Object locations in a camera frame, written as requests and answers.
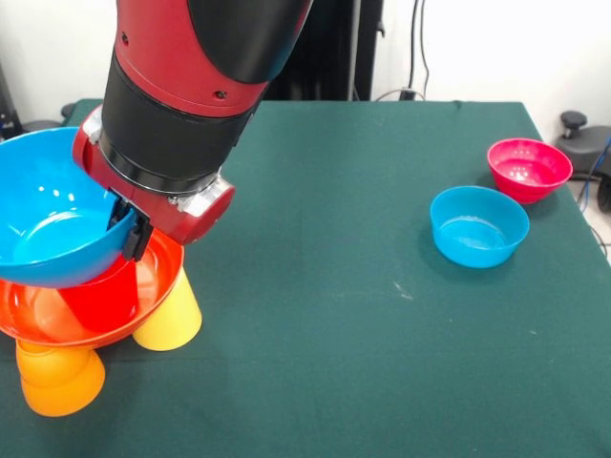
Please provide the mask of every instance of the cup base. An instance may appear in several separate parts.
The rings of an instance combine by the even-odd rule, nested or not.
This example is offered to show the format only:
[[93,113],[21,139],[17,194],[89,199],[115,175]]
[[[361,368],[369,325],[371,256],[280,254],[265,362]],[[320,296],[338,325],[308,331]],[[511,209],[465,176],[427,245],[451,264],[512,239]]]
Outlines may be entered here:
[[133,336],[148,350],[169,351],[191,342],[200,332],[202,323],[198,302],[181,268],[168,297]]

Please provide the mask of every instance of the blue bowl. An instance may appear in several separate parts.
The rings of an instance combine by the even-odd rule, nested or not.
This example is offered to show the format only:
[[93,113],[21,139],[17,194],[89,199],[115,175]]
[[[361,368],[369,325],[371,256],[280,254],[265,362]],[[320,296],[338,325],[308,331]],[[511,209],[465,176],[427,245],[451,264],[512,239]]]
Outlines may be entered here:
[[136,216],[106,230],[116,196],[73,163],[76,128],[0,143],[0,278],[65,288],[118,258]]
[[432,236],[449,260],[467,267],[494,267],[510,258],[530,222],[512,198],[493,189],[459,186],[431,204]]

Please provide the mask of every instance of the gray floor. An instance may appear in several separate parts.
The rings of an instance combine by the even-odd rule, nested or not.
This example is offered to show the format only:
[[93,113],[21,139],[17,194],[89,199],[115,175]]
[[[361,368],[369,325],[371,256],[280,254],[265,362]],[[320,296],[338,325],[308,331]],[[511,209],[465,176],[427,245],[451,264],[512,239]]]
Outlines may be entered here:
[[[573,197],[575,198],[577,198],[582,187],[583,181],[569,182],[569,188],[571,189],[571,193],[573,193]],[[590,226],[596,229],[605,243],[611,243],[611,215],[605,215],[600,212],[599,206],[596,203],[596,194],[598,190],[598,183],[590,183],[590,198],[588,200],[588,206],[583,212],[583,217],[588,224],[590,224]],[[607,260],[611,262],[611,246],[607,247],[607,252]]]

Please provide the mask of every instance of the pink bowl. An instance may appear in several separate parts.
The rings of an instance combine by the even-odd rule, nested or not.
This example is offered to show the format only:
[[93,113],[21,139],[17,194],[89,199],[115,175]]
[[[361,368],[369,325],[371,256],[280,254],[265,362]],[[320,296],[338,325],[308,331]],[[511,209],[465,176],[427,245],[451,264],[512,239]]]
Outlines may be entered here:
[[573,174],[573,165],[562,151],[529,138],[495,143],[488,150],[488,165],[499,191],[519,203],[548,197]]

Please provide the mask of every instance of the plastic cup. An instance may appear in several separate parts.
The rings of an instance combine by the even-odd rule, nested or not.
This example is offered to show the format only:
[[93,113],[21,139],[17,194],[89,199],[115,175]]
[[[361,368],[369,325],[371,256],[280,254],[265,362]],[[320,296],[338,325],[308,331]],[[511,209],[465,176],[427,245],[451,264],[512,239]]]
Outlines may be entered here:
[[467,267],[494,267],[510,258],[530,222],[512,198],[493,189],[459,186],[431,204],[432,235],[449,260]]
[[200,332],[203,317],[184,269],[165,301],[134,332],[136,342],[149,350],[174,350],[191,342]]
[[48,348],[17,341],[16,357],[26,403],[46,417],[77,412],[104,386],[104,365],[90,348]]
[[128,323],[136,314],[136,263],[119,257],[99,277],[59,294],[84,328],[108,332]]

